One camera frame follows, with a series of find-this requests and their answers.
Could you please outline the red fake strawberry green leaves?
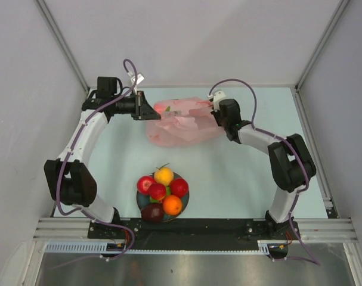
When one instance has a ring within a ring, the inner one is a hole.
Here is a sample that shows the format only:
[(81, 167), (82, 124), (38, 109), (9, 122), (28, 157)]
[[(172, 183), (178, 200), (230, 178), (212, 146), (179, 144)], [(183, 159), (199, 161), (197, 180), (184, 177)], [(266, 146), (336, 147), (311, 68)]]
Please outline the red fake strawberry green leaves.
[(159, 101), (154, 104), (154, 110), (162, 117), (169, 116), (175, 111), (172, 101)]

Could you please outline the pink plastic bag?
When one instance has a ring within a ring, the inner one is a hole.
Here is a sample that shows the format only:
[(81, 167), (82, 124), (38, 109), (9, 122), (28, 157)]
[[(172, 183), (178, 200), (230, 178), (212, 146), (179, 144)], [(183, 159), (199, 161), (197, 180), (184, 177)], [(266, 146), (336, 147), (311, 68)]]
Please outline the pink plastic bag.
[(172, 101), (175, 111), (160, 120), (149, 120), (148, 140), (159, 147), (191, 146), (224, 134), (211, 114), (212, 103), (199, 97)]

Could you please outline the orange fake fruit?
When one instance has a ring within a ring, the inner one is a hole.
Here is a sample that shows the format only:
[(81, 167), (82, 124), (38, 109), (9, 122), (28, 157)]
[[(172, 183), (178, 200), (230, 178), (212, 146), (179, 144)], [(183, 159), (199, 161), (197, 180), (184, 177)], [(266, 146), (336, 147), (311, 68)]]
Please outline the orange fake fruit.
[(166, 167), (160, 167), (154, 172), (154, 180), (164, 186), (168, 186), (174, 180), (173, 171)]

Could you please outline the red fake apple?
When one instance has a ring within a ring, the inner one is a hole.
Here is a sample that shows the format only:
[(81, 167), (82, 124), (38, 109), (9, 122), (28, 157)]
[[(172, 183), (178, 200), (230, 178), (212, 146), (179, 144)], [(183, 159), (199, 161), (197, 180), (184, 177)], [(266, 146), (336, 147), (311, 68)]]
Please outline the red fake apple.
[(142, 195), (149, 195), (148, 189), (155, 184), (156, 181), (151, 176), (142, 176), (137, 181), (137, 190)]

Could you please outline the green fake star fruit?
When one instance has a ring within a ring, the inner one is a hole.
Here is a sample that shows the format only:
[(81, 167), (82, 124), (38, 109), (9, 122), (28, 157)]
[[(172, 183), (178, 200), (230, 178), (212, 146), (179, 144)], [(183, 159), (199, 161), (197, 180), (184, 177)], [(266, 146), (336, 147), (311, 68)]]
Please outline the green fake star fruit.
[[(171, 195), (171, 189), (169, 186), (166, 186), (166, 196)], [(152, 197), (149, 197), (151, 203), (162, 203), (162, 200), (155, 200)]]

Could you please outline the red fake pomegranate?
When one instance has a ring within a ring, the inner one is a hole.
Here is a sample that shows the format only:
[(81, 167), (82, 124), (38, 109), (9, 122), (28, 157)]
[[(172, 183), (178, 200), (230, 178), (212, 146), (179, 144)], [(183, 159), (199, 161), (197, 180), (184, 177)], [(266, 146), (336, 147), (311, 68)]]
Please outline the red fake pomegranate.
[(170, 185), (171, 194), (182, 198), (189, 192), (189, 186), (185, 179), (183, 178), (176, 178), (174, 179)]

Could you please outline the dark blue ceramic plate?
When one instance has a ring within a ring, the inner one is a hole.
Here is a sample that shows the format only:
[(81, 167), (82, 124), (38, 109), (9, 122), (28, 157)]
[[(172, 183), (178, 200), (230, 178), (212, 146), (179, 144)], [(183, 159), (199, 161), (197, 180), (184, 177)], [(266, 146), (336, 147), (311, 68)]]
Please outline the dark blue ceramic plate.
[[(177, 174), (175, 172), (173, 172), (173, 173), (174, 173), (174, 179), (183, 178), (179, 174)], [(154, 172), (149, 174), (149, 175), (146, 175), (146, 176), (151, 176), (151, 177), (154, 178)], [(190, 197), (190, 192), (188, 192), (184, 197), (180, 198), (181, 201), (182, 201), (182, 210), (178, 215), (170, 216), (170, 215), (165, 213), (164, 218), (163, 218), (163, 220), (161, 222), (169, 222), (169, 221), (174, 220), (175, 218), (177, 218), (185, 210), (185, 208), (187, 207), (189, 197)], [(137, 190), (137, 195), (136, 195), (136, 202), (137, 202), (137, 206), (138, 206), (140, 212), (141, 212), (142, 208), (144, 208), (145, 206), (151, 204), (151, 202), (149, 200), (149, 195), (142, 195), (142, 194), (140, 194), (138, 192), (138, 190)]]

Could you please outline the orange fake tangerine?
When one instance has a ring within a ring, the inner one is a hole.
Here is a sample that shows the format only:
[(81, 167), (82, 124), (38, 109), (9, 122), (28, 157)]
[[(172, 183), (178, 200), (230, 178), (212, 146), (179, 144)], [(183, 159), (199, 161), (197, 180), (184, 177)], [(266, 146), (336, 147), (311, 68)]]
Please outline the orange fake tangerine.
[(182, 201), (175, 195), (168, 195), (163, 200), (162, 206), (167, 215), (176, 216), (182, 210)]

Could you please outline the dark red fake plum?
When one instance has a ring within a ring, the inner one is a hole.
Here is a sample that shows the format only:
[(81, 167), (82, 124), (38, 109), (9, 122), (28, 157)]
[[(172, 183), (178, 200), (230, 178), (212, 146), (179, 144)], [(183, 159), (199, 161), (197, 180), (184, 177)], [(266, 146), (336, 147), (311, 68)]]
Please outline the dark red fake plum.
[(164, 218), (165, 212), (160, 203), (151, 203), (141, 209), (141, 218), (146, 222), (158, 223)]

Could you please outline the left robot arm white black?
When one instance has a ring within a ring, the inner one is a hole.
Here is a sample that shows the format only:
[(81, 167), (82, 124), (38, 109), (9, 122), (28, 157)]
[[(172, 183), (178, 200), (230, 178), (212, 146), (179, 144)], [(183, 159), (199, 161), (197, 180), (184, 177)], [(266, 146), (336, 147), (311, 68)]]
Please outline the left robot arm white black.
[(116, 114), (128, 114), (134, 120), (161, 118), (143, 91), (135, 86), (124, 87), (117, 77), (98, 77), (96, 89), (82, 104), (81, 117), (69, 143), (57, 159), (44, 164), (49, 192), (60, 214), (81, 212), (101, 223), (102, 233), (109, 238), (121, 233), (119, 212), (97, 194), (88, 163), (101, 133)]

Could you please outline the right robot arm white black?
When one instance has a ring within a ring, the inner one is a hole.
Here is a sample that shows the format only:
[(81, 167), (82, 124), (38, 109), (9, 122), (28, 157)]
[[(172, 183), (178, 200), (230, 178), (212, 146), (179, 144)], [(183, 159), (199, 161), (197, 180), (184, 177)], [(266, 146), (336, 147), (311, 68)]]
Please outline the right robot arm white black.
[(288, 227), (293, 228), (292, 216), (299, 195), (309, 188), (317, 172), (304, 139), (297, 133), (282, 137), (254, 127), (252, 122), (242, 120), (239, 103), (234, 99), (209, 100), (217, 125), (225, 130), (230, 141), (269, 156), (277, 190), (265, 214), (265, 233), (272, 239), (279, 239)]

